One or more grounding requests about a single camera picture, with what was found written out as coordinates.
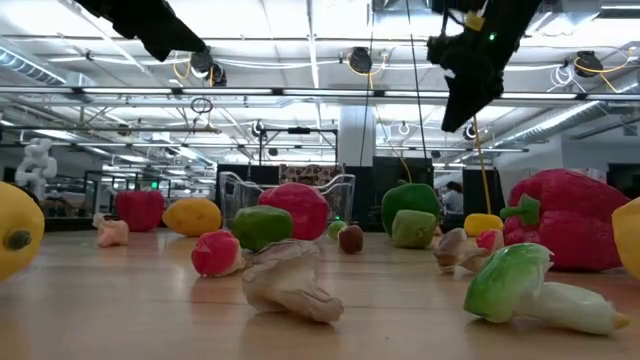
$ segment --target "mushroom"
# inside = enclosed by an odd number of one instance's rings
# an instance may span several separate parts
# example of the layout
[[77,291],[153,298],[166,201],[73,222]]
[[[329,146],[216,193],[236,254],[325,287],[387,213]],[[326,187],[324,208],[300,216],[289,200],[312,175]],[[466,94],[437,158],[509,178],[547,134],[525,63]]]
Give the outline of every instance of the mushroom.
[[551,255],[549,249],[534,243],[498,250],[469,285],[464,310],[493,323],[530,316],[596,335],[608,335],[629,324],[629,318],[598,293],[544,282]]
[[289,310],[317,322],[332,322],[344,312],[342,301],[317,283],[320,249],[310,241],[283,240],[256,253],[242,273],[242,291],[261,312]]
[[490,251],[478,248],[475,241],[469,240],[464,229],[457,228],[442,237],[433,254],[440,270],[452,274],[456,266],[477,272],[489,258]]

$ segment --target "pepper stem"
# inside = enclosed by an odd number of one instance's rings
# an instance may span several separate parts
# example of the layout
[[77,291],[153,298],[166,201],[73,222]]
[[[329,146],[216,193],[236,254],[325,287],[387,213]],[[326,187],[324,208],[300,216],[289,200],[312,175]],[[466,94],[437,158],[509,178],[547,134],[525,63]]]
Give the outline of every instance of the pepper stem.
[[500,210],[503,219],[519,216],[523,225],[538,225],[540,223],[540,201],[523,194],[518,206],[510,206]]

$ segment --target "person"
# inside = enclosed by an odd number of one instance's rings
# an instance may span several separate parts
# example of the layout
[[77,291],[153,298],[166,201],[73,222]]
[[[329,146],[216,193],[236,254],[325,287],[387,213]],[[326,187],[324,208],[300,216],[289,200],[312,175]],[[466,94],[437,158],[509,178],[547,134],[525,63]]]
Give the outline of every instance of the person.
[[462,185],[450,181],[447,183],[447,193],[442,197],[442,204],[446,214],[464,214],[464,196]]

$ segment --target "red bell pepper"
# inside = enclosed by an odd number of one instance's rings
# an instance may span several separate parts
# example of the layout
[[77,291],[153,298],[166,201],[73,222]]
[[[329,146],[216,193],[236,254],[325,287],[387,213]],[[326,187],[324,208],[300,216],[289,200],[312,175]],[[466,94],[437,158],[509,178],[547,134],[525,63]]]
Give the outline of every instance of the red bell pepper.
[[147,232],[160,224],[164,197],[159,191],[123,191],[116,195],[118,216],[131,232]]
[[629,199],[618,190],[565,169],[519,182],[508,205],[505,245],[532,242],[553,253],[554,269],[606,270],[621,266],[611,214]]

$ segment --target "yellow cable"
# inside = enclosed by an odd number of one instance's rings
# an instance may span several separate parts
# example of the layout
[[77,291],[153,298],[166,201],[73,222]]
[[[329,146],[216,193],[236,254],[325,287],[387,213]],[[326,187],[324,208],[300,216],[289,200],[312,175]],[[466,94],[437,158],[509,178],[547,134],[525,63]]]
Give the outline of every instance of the yellow cable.
[[575,65],[575,67],[577,67],[580,70],[584,70],[584,71],[588,71],[588,72],[592,72],[592,73],[596,73],[596,74],[607,74],[607,73],[612,73],[614,71],[618,71],[621,69],[624,69],[625,67],[627,67],[627,65],[629,64],[629,57],[631,57],[631,55],[633,54],[633,49],[629,49],[629,55],[627,56],[627,60],[624,62],[624,64],[620,65],[620,66],[616,66],[612,69],[607,69],[607,70],[597,70],[597,69],[589,69],[587,67],[584,67],[582,65],[578,65],[578,60],[580,60],[579,57],[575,58],[575,60],[573,60],[573,65]]
[[213,87],[214,82],[213,82],[213,75],[215,74],[215,69],[213,68],[213,65],[211,65],[211,67],[209,68],[209,87]]
[[348,66],[348,67],[349,67],[349,69],[350,69],[351,71],[353,71],[356,75],[360,75],[360,76],[369,76],[369,75],[372,75],[372,76],[373,76],[373,75],[375,75],[375,74],[377,74],[377,73],[379,73],[380,71],[382,71],[382,70],[383,70],[383,67],[384,67],[384,65],[385,65],[385,64],[386,64],[386,62],[387,62],[387,55],[384,55],[384,56],[382,57],[382,64],[380,65],[380,69],[376,70],[376,72],[373,72],[373,73],[372,73],[372,72],[369,72],[368,74],[362,74],[362,73],[357,72],[353,67],[351,67],[351,64],[349,63],[349,60],[350,60],[350,59],[351,59],[351,53],[347,54],[347,66]]
[[389,147],[391,148],[391,151],[398,157],[398,159],[400,159],[402,166],[404,166],[404,169],[407,172],[407,177],[409,178],[409,184],[413,183],[413,178],[411,177],[411,171],[409,171],[409,167],[407,166],[407,163],[404,161],[402,156],[400,156],[398,151],[396,151],[396,149],[393,147],[393,144],[391,144],[391,139],[389,139],[389,135],[387,135],[387,130],[384,129],[384,124],[379,121],[378,123],[382,126],[382,132],[384,132],[384,137],[387,138],[387,142],[389,143]]
[[604,74],[601,73],[600,77],[602,78],[602,80],[604,80],[605,83],[607,83],[607,85],[609,86],[609,89],[613,90],[613,92],[615,92],[615,93],[619,92],[618,89],[616,89],[616,87],[613,86],[613,84],[611,84],[609,79],[607,79],[607,77],[604,76]]
[[[174,59],[178,59],[178,52],[176,51],[176,56]],[[187,61],[187,72],[182,75],[180,74],[180,72],[178,72],[178,63],[174,62],[173,63],[173,73],[176,74],[176,76],[180,79],[180,80],[186,80],[189,75],[191,74],[191,54],[189,54],[189,61]]]
[[487,171],[484,168],[484,157],[482,156],[482,144],[480,144],[480,133],[478,132],[478,118],[473,116],[473,128],[476,132],[476,147],[480,158],[480,168],[482,169],[482,182],[484,183],[484,198],[487,201],[487,214],[491,215],[491,197],[489,196],[489,183],[487,182]]

